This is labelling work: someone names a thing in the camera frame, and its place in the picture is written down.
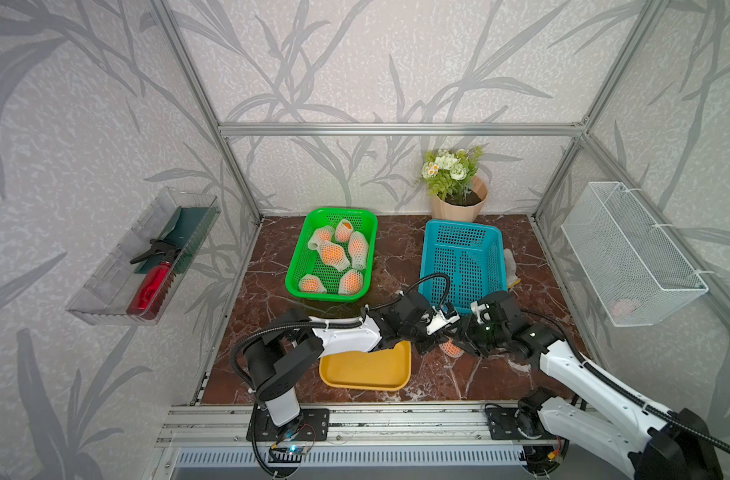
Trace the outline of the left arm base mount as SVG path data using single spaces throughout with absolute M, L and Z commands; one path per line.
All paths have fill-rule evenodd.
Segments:
M 246 437 L 248 441 L 257 442 L 324 441 L 330 426 L 330 413 L 326 408 L 302 408 L 298 417 L 277 426 L 268 411 L 258 408 L 251 415 Z

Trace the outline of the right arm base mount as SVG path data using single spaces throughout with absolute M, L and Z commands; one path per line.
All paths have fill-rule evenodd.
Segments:
M 488 403 L 483 412 L 492 440 L 538 440 L 542 436 L 532 424 L 519 420 L 517 407 Z

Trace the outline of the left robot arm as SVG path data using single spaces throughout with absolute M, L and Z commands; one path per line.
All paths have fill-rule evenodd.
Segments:
M 444 342 L 441 331 L 460 319 L 449 302 L 450 287 L 449 275 L 432 273 L 390 302 L 362 307 L 353 318 L 323 319 L 291 309 L 238 340 L 230 367 L 252 393 L 255 411 L 266 412 L 278 428 L 296 425 L 303 414 L 295 385 L 317 360 L 379 352 L 403 341 L 429 349 Z

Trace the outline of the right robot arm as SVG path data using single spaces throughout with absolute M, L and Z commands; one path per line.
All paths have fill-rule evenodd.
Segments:
M 720 479 L 717 454 L 730 445 L 709 432 L 689 409 L 676 412 L 633 390 L 583 353 L 559 322 L 519 307 L 508 292 L 493 292 L 466 315 L 446 305 L 453 319 L 449 336 L 468 353 L 514 354 L 567 386 L 596 411 L 572 407 L 546 391 L 523 398 L 542 428 L 575 443 L 631 479 Z

